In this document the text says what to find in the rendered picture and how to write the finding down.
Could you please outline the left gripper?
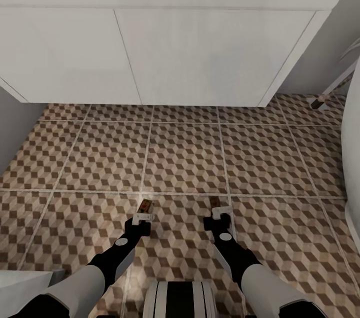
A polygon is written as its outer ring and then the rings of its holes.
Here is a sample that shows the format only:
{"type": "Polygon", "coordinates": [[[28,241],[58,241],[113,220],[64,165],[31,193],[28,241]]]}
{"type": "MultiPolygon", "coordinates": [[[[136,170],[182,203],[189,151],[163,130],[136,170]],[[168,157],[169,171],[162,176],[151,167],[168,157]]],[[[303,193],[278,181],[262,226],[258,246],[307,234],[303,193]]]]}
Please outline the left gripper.
{"type": "Polygon", "coordinates": [[[151,223],[142,221],[140,225],[133,225],[131,220],[127,220],[125,223],[125,233],[128,231],[135,231],[138,234],[138,239],[142,236],[149,236],[151,233],[151,223]]]}

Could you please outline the robot trunk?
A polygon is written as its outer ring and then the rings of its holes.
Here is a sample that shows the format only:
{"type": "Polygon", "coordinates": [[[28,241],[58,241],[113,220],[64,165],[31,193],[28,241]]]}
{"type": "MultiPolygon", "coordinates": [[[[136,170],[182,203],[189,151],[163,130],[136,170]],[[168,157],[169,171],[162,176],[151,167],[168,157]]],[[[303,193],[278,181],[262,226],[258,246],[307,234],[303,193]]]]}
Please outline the robot trunk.
{"type": "Polygon", "coordinates": [[[152,281],[142,318],[218,318],[208,281],[152,281]]]}

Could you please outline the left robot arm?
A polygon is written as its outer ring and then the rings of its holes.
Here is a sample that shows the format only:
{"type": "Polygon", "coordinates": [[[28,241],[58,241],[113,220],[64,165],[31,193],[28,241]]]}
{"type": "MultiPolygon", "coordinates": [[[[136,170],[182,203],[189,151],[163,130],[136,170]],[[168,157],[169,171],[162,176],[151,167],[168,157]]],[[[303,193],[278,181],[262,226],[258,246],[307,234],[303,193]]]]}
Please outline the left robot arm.
{"type": "Polygon", "coordinates": [[[149,236],[154,214],[134,213],[114,245],[66,279],[40,291],[9,318],[87,318],[103,294],[132,264],[139,239],[149,236]]]}

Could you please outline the mousetrap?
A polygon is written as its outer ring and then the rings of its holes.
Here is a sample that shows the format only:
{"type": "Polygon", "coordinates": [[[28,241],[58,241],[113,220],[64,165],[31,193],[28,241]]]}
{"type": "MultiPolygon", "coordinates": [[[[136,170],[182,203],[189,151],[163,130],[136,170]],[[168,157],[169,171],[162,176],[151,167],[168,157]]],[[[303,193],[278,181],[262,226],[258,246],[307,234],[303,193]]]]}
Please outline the mousetrap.
{"type": "Polygon", "coordinates": [[[152,200],[149,200],[149,199],[143,199],[137,213],[144,213],[144,214],[147,214],[150,206],[152,204],[152,200]]]}
{"type": "Polygon", "coordinates": [[[221,207],[221,201],[218,196],[212,196],[209,198],[211,208],[221,207]]]}

